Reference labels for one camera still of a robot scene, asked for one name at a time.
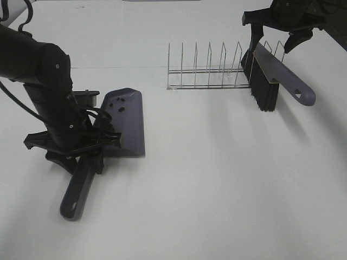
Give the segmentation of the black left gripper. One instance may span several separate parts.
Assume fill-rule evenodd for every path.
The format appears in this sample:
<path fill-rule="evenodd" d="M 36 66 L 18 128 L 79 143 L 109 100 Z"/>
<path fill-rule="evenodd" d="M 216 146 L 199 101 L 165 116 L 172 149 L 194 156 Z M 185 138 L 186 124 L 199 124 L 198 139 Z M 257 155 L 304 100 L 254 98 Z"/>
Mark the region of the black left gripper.
<path fill-rule="evenodd" d="M 28 134 L 23 143 L 27 149 L 34 147 L 46 150 L 46 159 L 74 174 L 77 160 L 69 157 L 92 154 L 91 164 L 95 174 L 104 169 L 104 151 L 107 146 L 121 147 L 122 132 L 115 131 L 110 124 L 82 125 L 46 124 L 46 131 Z"/>

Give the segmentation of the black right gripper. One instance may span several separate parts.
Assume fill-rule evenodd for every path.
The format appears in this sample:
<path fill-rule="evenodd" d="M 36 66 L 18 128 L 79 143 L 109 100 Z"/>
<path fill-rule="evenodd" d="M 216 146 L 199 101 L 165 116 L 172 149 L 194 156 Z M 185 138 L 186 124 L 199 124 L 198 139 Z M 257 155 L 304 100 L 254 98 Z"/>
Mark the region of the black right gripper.
<path fill-rule="evenodd" d="M 310 40 L 313 36 L 312 29 L 321 29 L 326 23 L 325 17 L 308 12 L 312 3 L 312 1 L 278 0 L 273 1 L 269 8 L 245 11 L 242 24 L 251 24 L 249 52 L 253 53 L 263 38 L 263 26 L 290 32 L 284 45 L 285 54 Z"/>

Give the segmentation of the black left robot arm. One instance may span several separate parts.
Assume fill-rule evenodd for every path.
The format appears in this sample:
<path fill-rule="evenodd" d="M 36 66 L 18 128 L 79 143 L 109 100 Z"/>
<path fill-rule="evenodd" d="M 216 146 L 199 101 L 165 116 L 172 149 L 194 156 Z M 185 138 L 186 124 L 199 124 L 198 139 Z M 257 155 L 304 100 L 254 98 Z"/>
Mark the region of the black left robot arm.
<path fill-rule="evenodd" d="M 46 150 L 48 161 L 73 173 L 78 157 L 98 156 L 106 146 L 121 147 L 121 134 L 115 132 L 111 115 L 96 107 L 99 92 L 73 91 L 70 57 L 57 45 L 1 26 L 1 77 L 23 84 L 35 111 L 4 85 L 1 89 L 46 127 L 44 132 L 27 135 L 27 149 Z"/>

